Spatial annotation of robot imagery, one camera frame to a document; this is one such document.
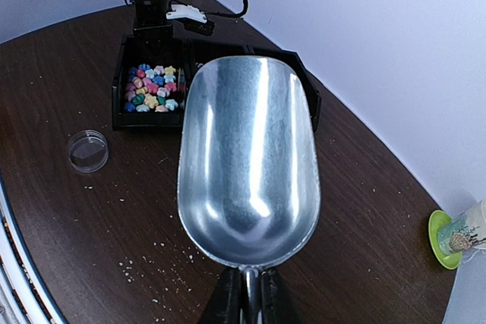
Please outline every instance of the green bead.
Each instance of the green bead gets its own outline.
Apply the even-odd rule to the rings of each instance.
[[[144,94],[138,94],[136,95],[132,100],[131,103],[133,105],[140,105],[142,102],[145,100],[145,95]]]

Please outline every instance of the green saucer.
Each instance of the green saucer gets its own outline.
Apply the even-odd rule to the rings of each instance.
[[[431,214],[431,217],[428,219],[428,239],[431,242],[432,250],[434,251],[435,257],[440,262],[440,264],[446,269],[456,269],[457,266],[461,263],[462,252],[446,256],[440,250],[439,244],[437,242],[437,232],[440,228],[449,223],[450,220],[450,216],[448,216],[442,210],[436,210],[435,212],[433,212]]]

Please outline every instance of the patterned cup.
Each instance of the patterned cup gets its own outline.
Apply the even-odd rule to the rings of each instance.
[[[437,233],[440,250],[449,256],[469,248],[486,248],[486,200],[443,226]]]

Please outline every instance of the glass petri dish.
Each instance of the glass petri dish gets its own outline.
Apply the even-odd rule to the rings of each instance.
[[[68,142],[68,158],[79,172],[89,174],[98,171],[108,161],[108,143],[100,132],[77,132]]]

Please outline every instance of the brown tabletop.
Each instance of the brown tabletop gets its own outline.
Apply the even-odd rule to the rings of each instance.
[[[115,8],[0,46],[0,172],[33,261],[72,323],[196,322],[223,269],[197,252],[178,219],[180,134],[111,129],[115,60],[133,17]],[[213,39],[275,47],[242,20],[218,19]],[[454,273],[428,246],[435,202],[319,90],[320,220],[279,267],[297,311],[309,323],[442,322]],[[66,156],[83,129],[109,141],[108,163],[91,175]]]

